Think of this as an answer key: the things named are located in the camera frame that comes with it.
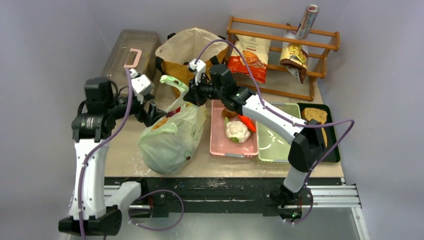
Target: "dark green tray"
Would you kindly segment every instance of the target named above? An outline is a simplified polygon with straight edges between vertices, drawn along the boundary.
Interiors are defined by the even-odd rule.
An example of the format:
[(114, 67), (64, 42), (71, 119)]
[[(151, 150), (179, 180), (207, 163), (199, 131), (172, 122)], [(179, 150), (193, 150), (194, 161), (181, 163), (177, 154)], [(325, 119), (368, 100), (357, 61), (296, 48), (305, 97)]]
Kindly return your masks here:
[[(320, 109), (320, 110), (324, 110), (327, 112), (327, 122), (328, 123), (332, 123), (333, 122), (333, 118), (331, 116), (331, 112), (330, 112), (330, 108), (327, 105), (324, 104), (313, 104), (313, 103), (298, 103), (299, 104), (299, 108), (300, 108), (300, 112), (303, 112), (303, 110), (305, 108), (315, 108), (315, 109)], [(334, 131), (334, 127), (325, 127), (324, 128), (325, 133), (327, 134), (327, 148), (325, 149), (324, 153), (327, 152), (333, 145), (334, 143), (336, 143), (337, 138), (336, 138), (336, 132)], [(324, 162), (330, 162), (330, 163), (337, 163), (340, 161), (340, 152), (339, 152), (339, 147), (336, 146), (335, 149), (323, 160)]]

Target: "wooden tabletop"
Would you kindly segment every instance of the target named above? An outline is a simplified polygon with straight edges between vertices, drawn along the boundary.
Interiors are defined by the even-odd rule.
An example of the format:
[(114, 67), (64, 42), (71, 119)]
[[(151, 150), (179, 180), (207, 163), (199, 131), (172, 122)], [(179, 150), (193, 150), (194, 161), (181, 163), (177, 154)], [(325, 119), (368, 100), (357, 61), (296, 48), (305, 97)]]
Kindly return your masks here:
[[(237, 76), (240, 81), (251, 81), (245, 76)], [(267, 88), (278, 89), (298, 94), (308, 94), (309, 83), (300, 84), (289, 73), (268, 70)], [(310, 103), (299, 99), (263, 93), (263, 98), (270, 103)], [(160, 109), (165, 109), (175, 100), (172, 89), (160, 84), (155, 102)], [(315, 89), (315, 100), (312, 103), (322, 104), (318, 84)], [(208, 115), (204, 124), (203, 136), (193, 156), (182, 171), (168, 177), (286, 177), (289, 164), (258, 164), (257, 158), (212, 157), (209, 152), (211, 134), (211, 101), (206, 102)], [(107, 153), (106, 177), (161, 177), (162, 175), (149, 169), (143, 162), (143, 157), (137, 147), (144, 124), (137, 122), (132, 116), (126, 122), (122, 131), (110, 142)], [(340, 162), (323, 162), (311, 175), (312, 177), (343, 177)]]

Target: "wooden rack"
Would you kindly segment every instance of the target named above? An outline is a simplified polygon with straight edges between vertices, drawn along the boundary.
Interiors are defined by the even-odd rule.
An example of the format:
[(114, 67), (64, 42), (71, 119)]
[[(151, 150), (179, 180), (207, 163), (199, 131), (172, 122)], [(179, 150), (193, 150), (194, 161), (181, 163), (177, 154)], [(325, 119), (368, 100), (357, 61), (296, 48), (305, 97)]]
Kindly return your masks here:
[[(327, 56), (329, 55), (330, 51), (333, 50), (334, 52), (337, 52), (340, 48), (340, 35), (339, 32), (329, 32), (329, 31), (321, 31), (321, 30), (315, 30), (312, 29), (310, 31), (311, 34), (316, 35), (322, 35), (331, 37), (331, 41), (329, 44), (326, 43), (320, 43), (320, 42), (313, 42), (308, 40), (299, 40), (299, 39), (290, 39), (287, 37), (282, 36), (274, 36), (270, 34), (264, 34), (264, 33), (257, 33), (252, 31), (246, 31), (246, 30), (239, 30), (233, 28), (233, 23), (244, 23), (249, 25), (257, 25), (257, 26), (264, 26), (264, 27), (271, 27), (271, 28), (278, 28), (278, 29), (285, 29), (285, 30), (297, 30), (298, 28), (295, 26), (289, 26), (285, 24), (278, 24), (278, 23), (271, 23), (271, 22), (264, 22), (264, 21), (256, 21), (256, 20), (250, 20), (250, 19), (244, 19), (244, 18), (237, 18), (231, 16), (228, 27), (226, 29), (226, 33), (228, 34), (228, 40), (231, 41), (233, 44), (236, 43), (236, 38), (234, 35), (244, 35), (244, 36), (250, 36), (250, 37), (257, 37), (262, 39), (269, 39), (269, 40), (276, 40), (280, 42), (288, 42), (293, 44), (300, 44), (300, 45), (306, 45), (310, 47), (317, 47), (323, 49), (322, 54), (315, 54), (315, 53), (309, 53), (309, 58), (315, 58), (319, 59), (318, 64), (316, 65), (314, 71), (307, 71), (306, 75), (309, 76), (309, 95), (301, 95), (291, 92), (285, 92), (285, 91), (279, 91), (275, 89), (269, 89), (260, 87), (260, 90), (264, 93), (279, 95), (279, 96), (285, 96), (290, 98), (296, 98), (296, 99), (302, 99), (307, 101), (313, 101), (315, 97), (315, 82), (317, 81), (317, 78), (325, 78), (327, 73)], [(270, 47), (270, 51), (274, 52), (280, 52), (282, 51), (281, 47)], [(275, 65), (275, 64), (268, 64), (268, 69), (282, 71), (282, 72), (288, 72), (287, 69), (281, 65)], [(256, 90), (254, 86), (246, 85), (238, 83), (240, 86), (246, 86), (248, 88), (251, 88), (253, 90)]]

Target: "soda can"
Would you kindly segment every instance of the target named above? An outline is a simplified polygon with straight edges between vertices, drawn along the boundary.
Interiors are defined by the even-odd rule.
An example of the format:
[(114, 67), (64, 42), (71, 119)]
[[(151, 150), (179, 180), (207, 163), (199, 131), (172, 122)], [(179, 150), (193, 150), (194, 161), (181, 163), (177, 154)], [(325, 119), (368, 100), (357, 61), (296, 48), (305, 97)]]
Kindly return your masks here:
[(311, 4), (306, 7), (302, 20), (297, 28), (296, 37), (298, 39), (305, 39), (308, 37), (319, 11), (320, 8), (317, 5)]

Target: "red item in bag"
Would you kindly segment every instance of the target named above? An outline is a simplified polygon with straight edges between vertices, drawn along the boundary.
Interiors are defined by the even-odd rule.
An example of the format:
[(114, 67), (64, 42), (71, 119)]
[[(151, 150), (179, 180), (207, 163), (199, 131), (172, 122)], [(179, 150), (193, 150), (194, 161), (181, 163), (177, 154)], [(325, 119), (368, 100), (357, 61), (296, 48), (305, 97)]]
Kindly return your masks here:
[[(254, 79), (264, 84), (267, 77), (268, 52), (270, 51), (271, 40), (253, 36), (236, 36), (238, 41), (235, 46), (246, 59)], [(227, 67), (232, 73), (249, 75), (248, 68), (235, 49), (231, 52)]]

